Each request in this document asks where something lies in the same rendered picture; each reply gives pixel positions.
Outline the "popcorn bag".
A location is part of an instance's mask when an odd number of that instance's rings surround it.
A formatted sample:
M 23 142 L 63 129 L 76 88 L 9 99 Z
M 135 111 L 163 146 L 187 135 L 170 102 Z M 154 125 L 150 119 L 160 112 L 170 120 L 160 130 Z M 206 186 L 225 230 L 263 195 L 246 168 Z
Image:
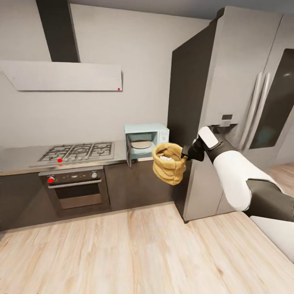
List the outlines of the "popcorn bag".
M 153 148 L 153 171 L 163 182 L 176 185 L 182 181 L 187 160 L 187 156 L 182 157 L 182 149 L 178 144 L 171 142 L 159 143 Z

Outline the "microwave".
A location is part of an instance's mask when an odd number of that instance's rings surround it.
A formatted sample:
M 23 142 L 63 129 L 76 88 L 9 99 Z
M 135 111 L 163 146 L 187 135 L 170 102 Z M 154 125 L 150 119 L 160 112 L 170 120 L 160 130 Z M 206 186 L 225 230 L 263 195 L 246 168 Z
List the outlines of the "microwave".
M 159 143 L 169 142 L 169 129 L 161 123 L 124 125 L 126 159 L 131 167 L 131 152 L 152 151 Z

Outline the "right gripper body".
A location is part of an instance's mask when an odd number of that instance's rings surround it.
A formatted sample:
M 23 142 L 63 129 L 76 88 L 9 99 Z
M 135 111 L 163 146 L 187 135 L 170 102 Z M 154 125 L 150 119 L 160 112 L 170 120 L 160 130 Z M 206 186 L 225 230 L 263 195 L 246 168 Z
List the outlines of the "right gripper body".
M 192 146 L 184 145 L 182 147 L 182 156 L 187 156 L 189 158 L 192 158 L 194 160 L 203 161 L 204 160 L 204 152 L 198 152 L 194 149 L 193 144 Z

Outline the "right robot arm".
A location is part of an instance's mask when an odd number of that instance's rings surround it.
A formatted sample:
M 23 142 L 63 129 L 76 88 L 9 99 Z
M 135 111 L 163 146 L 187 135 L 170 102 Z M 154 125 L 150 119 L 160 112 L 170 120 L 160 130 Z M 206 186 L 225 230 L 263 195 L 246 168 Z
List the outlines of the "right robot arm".
M 192 146 L 182 148 L 187 161 L 203 161 L 206 151 L 228 204 L 249 216 L 294 264 L 294 197 L 243 157 L 215 127 L 202 127 Z

